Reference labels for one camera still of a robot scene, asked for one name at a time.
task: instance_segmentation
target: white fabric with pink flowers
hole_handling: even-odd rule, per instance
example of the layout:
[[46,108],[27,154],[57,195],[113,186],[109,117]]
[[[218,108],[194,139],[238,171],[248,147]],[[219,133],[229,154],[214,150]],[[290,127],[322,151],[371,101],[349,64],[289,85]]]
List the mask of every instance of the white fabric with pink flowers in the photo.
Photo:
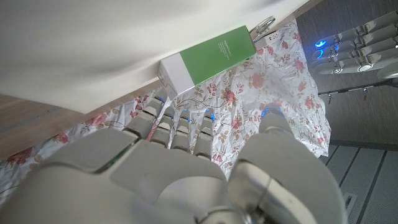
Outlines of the white fabric with pink flowers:
[[[261,111],[271,102],[280,105],[295,137],[308,150],[317,157],[328,155],[331,130],[325,117],[325,104],[318,97],[317,85],[308,72],[296,22],[283,27],[280,33],[282,40],[260,49],[243,65],[166,102],[176,108],[175,126],[183,109],[191,111],[191,149],[204,111],[214,108],[212,158],[227,176],[244,143],[258,132]],[[4,203],[26,175],[62,146],[98,129],[122,129],[150,102],[155,91],[0,162],[0,203]]]

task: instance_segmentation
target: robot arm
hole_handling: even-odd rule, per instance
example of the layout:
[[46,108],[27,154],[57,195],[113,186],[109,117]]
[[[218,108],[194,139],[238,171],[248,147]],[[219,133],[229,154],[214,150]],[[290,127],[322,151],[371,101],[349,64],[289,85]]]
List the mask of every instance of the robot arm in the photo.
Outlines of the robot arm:
[[99,130],[59,150],[19,186],[0,222],[346,223],[338,184],[277,106],[264,110],[227,181],[211,162],[211,108],[193,155],[188,110],[170,149],[172,108],[146,141],[166,98],[160,91],[123,131]]
[[319,40],[311,68],[319,74],[364,72],[398,61],[398,12]]

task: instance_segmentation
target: cardboard box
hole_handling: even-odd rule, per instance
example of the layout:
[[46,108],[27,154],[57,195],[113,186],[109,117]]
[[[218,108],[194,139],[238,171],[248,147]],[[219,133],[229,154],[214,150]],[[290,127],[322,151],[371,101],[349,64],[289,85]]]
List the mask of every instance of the cardboard box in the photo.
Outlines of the cardboard box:
[[170,99],[256,53],[246,26],[242,26],[160,61],[158,76]]

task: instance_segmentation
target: gray floor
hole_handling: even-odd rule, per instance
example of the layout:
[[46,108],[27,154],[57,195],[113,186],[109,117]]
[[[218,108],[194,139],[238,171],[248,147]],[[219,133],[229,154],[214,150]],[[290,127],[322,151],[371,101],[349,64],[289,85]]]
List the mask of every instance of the gray floor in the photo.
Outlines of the gray floor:
[[[397,0],[323,0],[297,18],[308,64],[313,61],[313,45],[317,40],[397,9]],[[340,75],[310,73],[319,92],[378,81],[376,72]],[[331,139],[398,144],[398,88],[383,86],[370,89],[366,101],[361,91],[335,95],[330,105],[327,96],[322,99],[332,129]]]

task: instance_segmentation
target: blue led light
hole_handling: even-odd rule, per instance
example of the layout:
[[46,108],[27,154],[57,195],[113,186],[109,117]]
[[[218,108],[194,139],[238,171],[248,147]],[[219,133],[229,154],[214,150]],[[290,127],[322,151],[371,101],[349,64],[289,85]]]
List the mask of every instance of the blue led light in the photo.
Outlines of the blue led light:
[[315,46],[319,48],[319,47],[324,46],[325,44],[326,44],[326,41],[324,40],[324,41],[319,41],[318,43],[315,44]]
[[323,55],[323,49],[320,50],[320,51],[321,51],[321,54],[319,55],[318,59],[320,59],[322,57],[322,55]]

